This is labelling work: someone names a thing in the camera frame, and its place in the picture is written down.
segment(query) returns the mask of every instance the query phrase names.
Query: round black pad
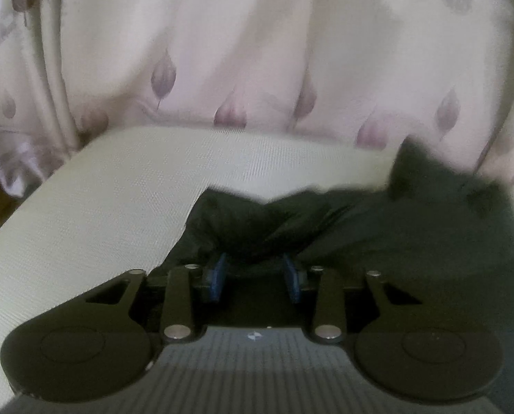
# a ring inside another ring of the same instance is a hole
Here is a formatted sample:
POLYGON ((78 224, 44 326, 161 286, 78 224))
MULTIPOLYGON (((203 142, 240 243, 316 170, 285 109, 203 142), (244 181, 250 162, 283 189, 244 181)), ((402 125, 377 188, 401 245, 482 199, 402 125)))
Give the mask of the round black pad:
POLYGON ((380 299, 380 317, 355 343, 358 364, 379 385, 405 398, 449 402, 480 393, 498 375, 500 343, 483 326, 444 309, 380 299))
POLYGON ((128 317, 130 303, 87 303, 85 298, 64 303, 7 336, 0 361, 13 390, 47 401, 79 402, 112 394, 143 374, 152 348, 145 330, 128 317))

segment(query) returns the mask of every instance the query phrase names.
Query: black fabric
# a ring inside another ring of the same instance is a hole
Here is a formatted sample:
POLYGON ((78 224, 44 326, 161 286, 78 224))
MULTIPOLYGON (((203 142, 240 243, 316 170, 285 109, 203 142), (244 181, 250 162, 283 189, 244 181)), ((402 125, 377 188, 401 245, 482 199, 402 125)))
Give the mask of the black fabric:
MULTIPOLYGON (((420 300, 453 305, 496 332, 514 333, 511 197, 496 183, 446 168, 411 141, 381 191, 305 190, 262 203, 206 190, 151 275, 206 263, 217 252, 257 268, 289 253, 303 266, 332 266, 355 278, 377 269, 420 300)), ((507 402, 501 404, 510 409, 507 402)))

